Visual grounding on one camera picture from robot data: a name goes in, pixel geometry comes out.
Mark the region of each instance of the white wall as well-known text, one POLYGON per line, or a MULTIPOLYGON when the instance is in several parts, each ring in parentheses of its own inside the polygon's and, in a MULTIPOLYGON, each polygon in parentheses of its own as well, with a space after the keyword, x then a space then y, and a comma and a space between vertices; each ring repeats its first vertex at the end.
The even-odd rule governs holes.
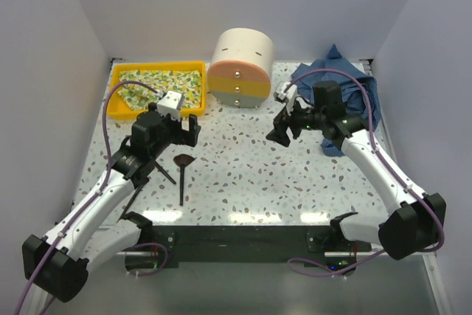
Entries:
POLYGON ((472 311, 471 0, 409 0, 374 61, 402 167, 448 203, 440 271, 472 311))
POLYGON ((70 207, 107 79, 78 0, 0 0, 0 313, 24 279, 21 244, 70 207))
POLYGON ((406 0, 81 0, 108 54, 128 60, 209 59, 231 27, 269 35, 277 58, 313 60, 333 42, 373 58, 406 0))

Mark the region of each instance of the yellow tray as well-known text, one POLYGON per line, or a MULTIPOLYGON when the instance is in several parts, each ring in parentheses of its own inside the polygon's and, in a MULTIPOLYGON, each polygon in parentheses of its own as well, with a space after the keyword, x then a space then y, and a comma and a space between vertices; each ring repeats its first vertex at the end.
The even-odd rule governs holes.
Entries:
MULTIPOLYGON (((188 72, 191 70, 198 70, 201 74, 201 99, 199 108, 183 108, 181 115, 188 117, 189 114, 196 114, 201 116, 205 111, 205 99, 207 97, 207 90, 205 88, 205 62, 169 62, 169 63, 130 63, 130 64, 117 64, 113 69, 111 76, 110 89, 119 83, 119 73, 127 70, 176 70, 181 72, 188 72)), ((134 120, 143 111, 133 111, 125 101, 118 95, 118 92, 114 92, 111 96, 110 103, 106 113, 108 116, 113 117, 116 120, 134 120)))

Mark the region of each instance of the gray floor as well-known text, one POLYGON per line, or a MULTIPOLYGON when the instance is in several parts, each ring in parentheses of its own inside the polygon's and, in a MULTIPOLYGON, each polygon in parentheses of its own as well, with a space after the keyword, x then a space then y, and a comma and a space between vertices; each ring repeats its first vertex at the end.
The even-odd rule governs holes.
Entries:
POLYGON ((50 313, 434 315, 437 309, 421 256, 378 257, 347 281, 304 277, 285 264, 227 263, 183 263, 136 279, 116 256, 50 313))

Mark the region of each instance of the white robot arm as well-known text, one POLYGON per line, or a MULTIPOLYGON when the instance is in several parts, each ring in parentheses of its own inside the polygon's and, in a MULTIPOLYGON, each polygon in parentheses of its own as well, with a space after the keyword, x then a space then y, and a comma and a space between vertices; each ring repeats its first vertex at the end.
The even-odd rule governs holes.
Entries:
POLYGON ((380 244, 396 260, 440 242, 445 202, 439 193, 427 194, 386 154, 357 114, 347 114, 341 89, 325 81, 313 87, 315 106, 302 108, 296 86, 281 83, 274 96, 285 104, 274 119, 267 139, 290 145, 302 130, 320 130, 323 136, 359 166, 385 204, 385 220, 350 212, 331 221, 340 239, 380 244))
POLYGON ((117 252, 135 245, 143 228, 149 226, 140 215, 128 213, 126 220, 99 239, 91 240, 110 212, 148 181, 156 158, 167 146, 197 144, 201 129, 197 118, 190 115, 189 130, 182 129, 183 96, 174 91, 162 96, 137 117, 131 135, 112 156, 111 166, 107 166, 90 193, 42 238, 31 235, 22 246, 26 278, 36 272, 34 284, 63 302, 80 291, 90 271, 117 252), (45 255, 49 255, 47 262, 44 262, 45 255))

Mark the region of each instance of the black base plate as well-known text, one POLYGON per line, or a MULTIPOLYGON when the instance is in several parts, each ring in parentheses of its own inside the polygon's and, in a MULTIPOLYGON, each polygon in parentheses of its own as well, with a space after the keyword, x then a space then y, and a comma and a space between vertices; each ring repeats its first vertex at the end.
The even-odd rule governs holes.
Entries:
MULTIPOLYGON (((347 265, 355 261, 354 256, 327 260, 325 252, 350 252, 355 244, 358 252, 372 250, 368 243, 332 237, 330 226, 153 226, 152 236, 139 242, 166 246, 170 253, 166 268, 176 268, 180 262, 285 263, 292 257, 347 265)), ((163 257, 160 252, 159 262, 163 257)), ((129 255, 125 264, 128 270, 153 267, 148 256, 129 255)))

